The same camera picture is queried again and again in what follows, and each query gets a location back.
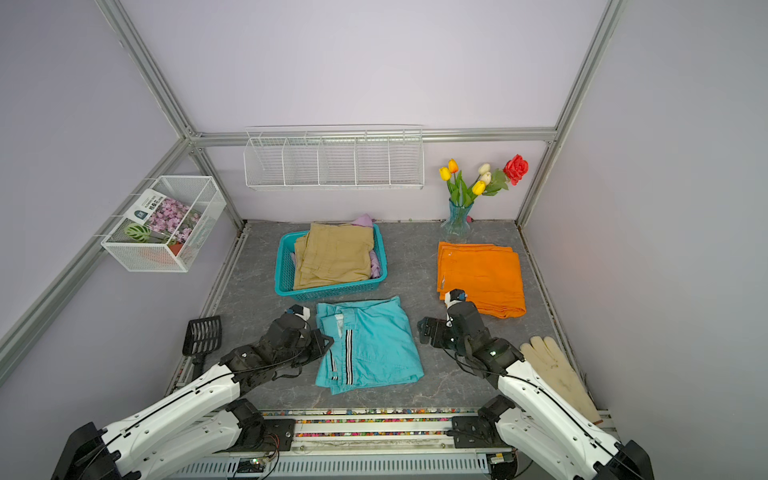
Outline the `teal pants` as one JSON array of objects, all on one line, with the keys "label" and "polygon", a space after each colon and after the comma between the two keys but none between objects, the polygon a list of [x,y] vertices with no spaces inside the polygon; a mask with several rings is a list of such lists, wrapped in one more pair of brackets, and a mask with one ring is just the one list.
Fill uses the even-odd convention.
[{"label": "teal pants", "polygon": [[412,328],[398,296],[319,303],[316,324],[333,339],[315,385],[333,395],[415,383],[424,376]]}]

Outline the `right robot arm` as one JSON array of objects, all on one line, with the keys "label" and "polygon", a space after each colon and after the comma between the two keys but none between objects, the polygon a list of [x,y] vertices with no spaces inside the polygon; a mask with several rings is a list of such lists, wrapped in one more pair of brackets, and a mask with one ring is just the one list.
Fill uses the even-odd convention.
[{"label": "right robot arm", "polygon": [[653,479],[650,456],[622,443],[555,392],[508,340],[494,337],[469,301],[417,324],[420,342],[443,350],[498,391],[478,413],[494,440],[525,454],[555,479]]}]

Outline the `teal plastic basket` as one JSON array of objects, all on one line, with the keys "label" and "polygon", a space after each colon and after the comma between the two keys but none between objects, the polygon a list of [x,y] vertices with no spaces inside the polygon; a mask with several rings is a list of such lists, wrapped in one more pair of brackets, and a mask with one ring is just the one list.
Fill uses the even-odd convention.
[{"label": "teal plastic basket", "polygon": [[388,277],[388,259],[383,237],[378,225],[373,225],[373,239],[376,258],[379,261],[380,276],[364,281],[348,282],[323,287],[294,290],[296,264],[292,255],[295,253],[295,243],[309,233],[299,231],[284,235],[278,244],[276,270],[274,275],[275,292],[282,297],[290,297],[296,301],[322,300],[336,296],[365,293],[376,290]]}]

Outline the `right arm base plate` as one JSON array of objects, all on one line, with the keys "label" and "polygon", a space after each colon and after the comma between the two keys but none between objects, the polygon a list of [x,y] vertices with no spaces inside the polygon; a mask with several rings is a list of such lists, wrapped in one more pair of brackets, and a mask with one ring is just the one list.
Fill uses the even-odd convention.
[{"label": "right arm base plate", "polygon": [[491,448],[496,445],[495,430],[479,416],[455,416],[446,435],[458,449]]}]

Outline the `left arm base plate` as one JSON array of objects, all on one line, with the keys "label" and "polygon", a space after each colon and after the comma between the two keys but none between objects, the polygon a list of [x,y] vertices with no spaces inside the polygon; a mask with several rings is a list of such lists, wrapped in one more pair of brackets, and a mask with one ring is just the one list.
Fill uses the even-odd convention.
[{"label": "left arm base plate", "polygon": [[277,449],[289,451],[294,440],[296,421],[292,418],[272,418],[257,420],[252,425],[243,427],[230,452],[266,452]]}]

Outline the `orange pants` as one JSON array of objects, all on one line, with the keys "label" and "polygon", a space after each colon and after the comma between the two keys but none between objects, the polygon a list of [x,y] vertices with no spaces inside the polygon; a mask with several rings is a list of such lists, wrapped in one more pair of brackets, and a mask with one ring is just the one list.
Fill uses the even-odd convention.
[{"label": "orange pants", "polygon": [[507,319],[527,313],[520,258],[511,247],[440,242],[437,258],[441,298],[460,289],[481,314]]}]

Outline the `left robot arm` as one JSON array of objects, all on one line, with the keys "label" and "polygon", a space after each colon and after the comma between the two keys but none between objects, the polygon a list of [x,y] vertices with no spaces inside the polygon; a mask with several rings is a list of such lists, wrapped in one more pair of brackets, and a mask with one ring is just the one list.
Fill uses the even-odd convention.
[{"label": "left robot arm", "polygon": [[294,305],[258,342],[231,350],[175,393],[106,427],[81,426],[67,439],[53,478],[162,479],[215,452],[262,446],[264,417],[245,396],[330,350],[333,338],[311,328],[309,317]]}]

